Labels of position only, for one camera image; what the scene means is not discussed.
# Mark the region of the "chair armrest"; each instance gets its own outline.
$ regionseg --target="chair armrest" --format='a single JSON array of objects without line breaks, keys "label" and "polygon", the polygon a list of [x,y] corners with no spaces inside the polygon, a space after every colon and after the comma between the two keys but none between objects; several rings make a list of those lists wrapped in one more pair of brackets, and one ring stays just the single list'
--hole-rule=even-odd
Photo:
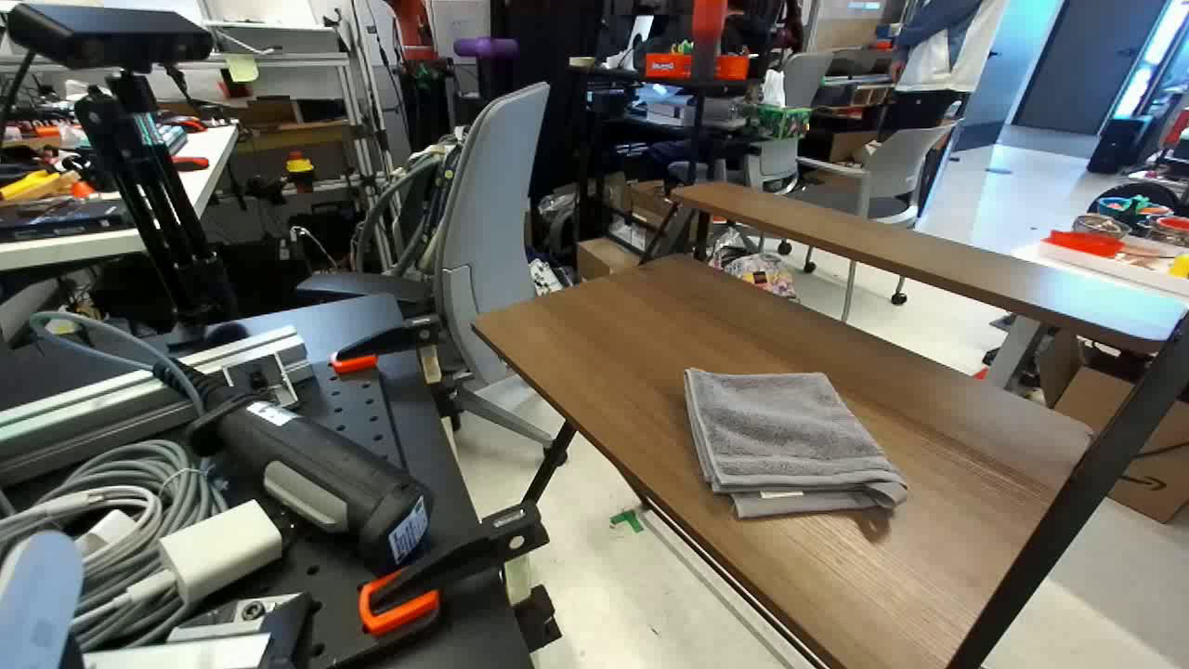
[{"label": "chair armrest", "polygon": [[844,173],[844,178],[865,178],[862,165],[829,165],[829,161],[810,161],[810,157],[800,157],[800,165],[815,169],[815,172]]}]

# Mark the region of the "chair backrest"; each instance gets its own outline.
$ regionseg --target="chair backrest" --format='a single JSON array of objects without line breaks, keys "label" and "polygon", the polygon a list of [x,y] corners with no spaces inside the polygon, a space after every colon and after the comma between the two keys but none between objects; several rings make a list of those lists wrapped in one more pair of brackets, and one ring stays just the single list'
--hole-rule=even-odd
[{"label": "chair backrest", "polygon": [[918,195],[931,149],[939,144],[953,131],[955,123],[888,133],[865,161],[865,198],[881,201]]},{"label": "chair backrest", "polygon": [[534,296],[526,212],[547,100],[547,83],[490,100],[460,141],[446,198],[435,306],[467,372],[482,384],[511,368],[475,339],[475,315]]},{"label": "chair backrest", "polygon": [[791,52],[784,56],[784,108],[815,108],[822,78],[829,74],[831,52]]}]

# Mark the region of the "connector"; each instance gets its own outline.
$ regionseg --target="connector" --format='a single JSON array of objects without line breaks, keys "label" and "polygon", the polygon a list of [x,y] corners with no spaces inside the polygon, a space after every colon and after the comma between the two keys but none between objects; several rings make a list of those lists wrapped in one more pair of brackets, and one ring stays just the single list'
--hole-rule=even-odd
[{"label": "connector", "polygon": [[180,576],[184,601],[201,601],[203,596],[283,558],[283,531],[256,501],[243,501],[161,539],[161,558]]}]

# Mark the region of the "table leg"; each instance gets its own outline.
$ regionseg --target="table leg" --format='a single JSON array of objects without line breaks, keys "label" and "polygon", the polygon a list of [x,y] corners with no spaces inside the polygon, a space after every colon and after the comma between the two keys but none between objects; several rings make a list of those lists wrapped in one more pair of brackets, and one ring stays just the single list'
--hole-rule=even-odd
[{"label": "table leg", "polygon": [[529,489],[526,489],[526,507],[544,501],[555,472],[566,465],[570,458],[570,441],[573,441],[578,427],[566,420],[563,430],[555,436],[555,441],[547,447],[547,460],[534,470]]},{"label": "table leg", "polygon": [[1121,403],[1110,425],[1090,441],[1073,475],[1044,514],[1033,539],[1015,558],[1011,574],[995,587],[992,601],[971,628],[953,665],[980,665],[1020,611],[1033,598],[1033,590],[1048,580],[1054,561],[1078,539],[1098,507],[1110,493],[1118,475],[1151,440],[1157,425],[1176,408],[1182,389],[1189,385],[1189,315],[1179,322],[1171,343],[1158,348],[1137,389]]},{"label": "table leg", "polygon": [[694,256],[708,261],[710,256],[710,212],[698,212],[698,223],[694,223]]},{"label": "table leg", "polygon": [[1015,384],[1020,368],[1033,357],[1042,336],[1044,336],[1042,320],[1015,315],[1006,343],[987,368],[987,384],[1006,389]]}]

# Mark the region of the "table top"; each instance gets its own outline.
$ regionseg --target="table top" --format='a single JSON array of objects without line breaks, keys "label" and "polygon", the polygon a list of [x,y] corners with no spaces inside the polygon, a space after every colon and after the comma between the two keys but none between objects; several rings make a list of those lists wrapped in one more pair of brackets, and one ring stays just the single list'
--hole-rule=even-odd
[{"label": "table top", "polygon": [[[1066,416],[694,261],[481,315],[481,336],[836,665],[949,665],[1090,447]],[[829,372],[908,475],[908,501],[895,515],[741,520],[698,475],[689,368]]]},{"label": "table top", "polygon": [[[299,328],[315,368],[315,384],[300,384],[300,416],[336,427],[336,403],[342,384],[330,378],[326,363],[345,343],[368,339],[384,328],[403,322],[403,307],[389,296],[357,296],[330,301],[315,307],[270,313],[243,320],[248,336]],[[407,465],[433,489],[433,534],[424,558],[466,539],[481,529],[460,470],[446,447],[435,403],[424,385],[417,354],[394,354],[381,362],[389,425],[398,441],[361,441],[363,448]],[[62,357],[60,348],[34,346],[0,357],[0,408],[56,395],[80,384],[116,374],[111,363]],[[310,590],[319,601],[306,648],[315,654],[310,669],[326,665],[330,657],[368,648],[357,626],[357,587],[368,580],[368,569],[350,553],[345,539],[319,534],[300,529],[286,545],[286,558],[238,587],[227,598],[248,596],[286,596]],[[529,648],[519,626],[511,611],[504,585],[496,576],[475,576],[446,587],[444,616],[433,631],[403,644],[394,654],[373,665],[403,669],[457,669],[457,665],[511,665],[529,669]]]},{"label": "table top", "polygon": [[[203,157],[212,169],[203,172],[184,172],[184,186],[194,201],[194,212],[203,214],[212,206],[212,195],[225,178],[225,169],[234,154],[234,126],[212,126],[203,133],[191,133],[180,157]],[[104,230],[104,234],[68,234],[68,237],[29,237],[29,240],[0,240],[0,271],[19,268],[45,268],[45,264],[83,264],[97,256],[125,256],[143,253],[139,228],[125,230]]]},{"label": "table top", "polygon": [[797,237],[825,253],[898,271],[908,279],[955,291],[963,296],[1033,315],[1053,328],[1101,339],[1118,348],[1157,354],[1184,306],[1151,291],[1135,291],[1020,256],[881,228],[848,212],[818,208],[791,198],[758,195],[734,183],[698,183],[672,191],[672,201],[710,214],[741,219],[763,234]]}]

